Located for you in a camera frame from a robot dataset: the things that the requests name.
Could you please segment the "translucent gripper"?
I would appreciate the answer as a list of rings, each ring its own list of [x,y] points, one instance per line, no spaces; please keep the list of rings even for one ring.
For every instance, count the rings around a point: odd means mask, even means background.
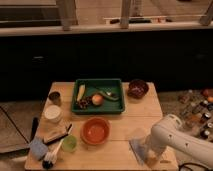
[[[153,168],[159,162],[161,155],[166,150],[166,145],[153,136],[145,139],[145,163]]]

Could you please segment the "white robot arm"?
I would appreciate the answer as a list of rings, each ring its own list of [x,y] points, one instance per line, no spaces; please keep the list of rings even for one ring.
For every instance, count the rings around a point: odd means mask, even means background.
[[[145,158],[149,151],[159,156],[170,146],[213,169],[213,143],[185,134],[181,129],[182,121],[173,114],[155,123],[145,140]]]

